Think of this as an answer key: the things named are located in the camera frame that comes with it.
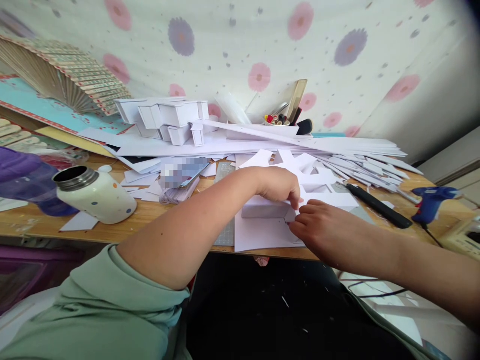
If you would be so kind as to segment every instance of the blue glue gun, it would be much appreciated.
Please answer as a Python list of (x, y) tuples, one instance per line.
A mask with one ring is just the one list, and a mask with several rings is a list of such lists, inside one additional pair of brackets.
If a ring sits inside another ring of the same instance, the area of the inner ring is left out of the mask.
[(435, 220), (435, 216), (444, 200), (454, 199), (460, 191), (454, 187), (418, 187), (412, 190), (412, 193), (422, 198), (421, 203), (417, 205), (420, 209), (412, 220), (416, 223), (430, 224)]

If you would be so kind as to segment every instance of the purple flower pattern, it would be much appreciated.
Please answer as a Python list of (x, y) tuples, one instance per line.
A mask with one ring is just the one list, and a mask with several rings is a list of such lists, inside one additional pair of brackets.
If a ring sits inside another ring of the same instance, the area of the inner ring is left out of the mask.
[(367, 45), (365, 29), (349, 32), (338, 44), (335, 52), (335, 64), (341, 67), (353, 64)]
[(189, 57), (195, 52), (195, 34), (189, 23), (181, 17), (170, 20), (168, 38), (177, 54)]

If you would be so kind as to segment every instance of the green sweater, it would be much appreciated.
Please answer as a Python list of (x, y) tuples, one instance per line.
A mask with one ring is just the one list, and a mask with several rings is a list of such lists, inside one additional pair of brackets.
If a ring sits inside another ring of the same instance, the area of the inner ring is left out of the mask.
[[(191, 359), (186, 327), (174, 328), (190, 292), (173, 291), (132, 269), (107, 246), (71, 272), (54, 305), (25, 323), (0, 360)], [(367, 305), (379, 326), (400, 339), (417, 359), (435, 359)]]

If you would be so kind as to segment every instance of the white plastic container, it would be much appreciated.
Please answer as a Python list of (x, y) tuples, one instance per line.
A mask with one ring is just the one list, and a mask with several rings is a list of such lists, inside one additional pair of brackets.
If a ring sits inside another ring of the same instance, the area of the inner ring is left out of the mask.
[(74, 166), (53, 177), (57, 197), (104, 224), (116, 224), (132, 216), (137, 202), (109, 174), (86, 166)]

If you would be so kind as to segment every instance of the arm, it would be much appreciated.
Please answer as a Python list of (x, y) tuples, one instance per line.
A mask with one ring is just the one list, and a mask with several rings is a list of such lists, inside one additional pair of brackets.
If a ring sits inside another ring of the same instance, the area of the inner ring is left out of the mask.
[(290, 230), (332, 267), (398, 284), (480, 329), (479, 262), (317, 200), (300, 208)]
[(249, 167), (169, 210), (122, 242), (120, 256), (136, 271), (173, 290), (197, 273), (220, 232), (255, 195), (291, 200), (299, 208), (297, 177), (278, 167)]
[(398, 271), (388, 280), (430, 300), (478, 333), (480, 262), (408, 236), (398, 241)]

